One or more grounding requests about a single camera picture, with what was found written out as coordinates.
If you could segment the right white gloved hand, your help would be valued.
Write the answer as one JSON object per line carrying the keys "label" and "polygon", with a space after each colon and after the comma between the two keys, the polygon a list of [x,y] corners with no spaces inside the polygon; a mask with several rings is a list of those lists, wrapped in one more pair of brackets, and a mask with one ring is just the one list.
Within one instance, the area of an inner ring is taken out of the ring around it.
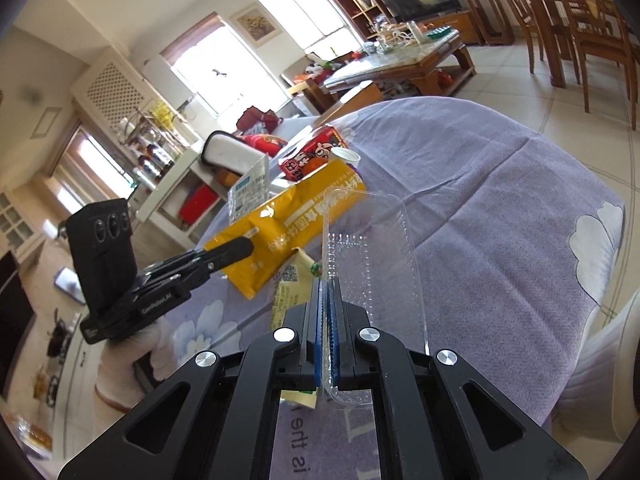
{"label": "right white gloved hand", "polygon": [[639,421],[639,295],[590,337],[556,412],[572,434],[624,442]]}

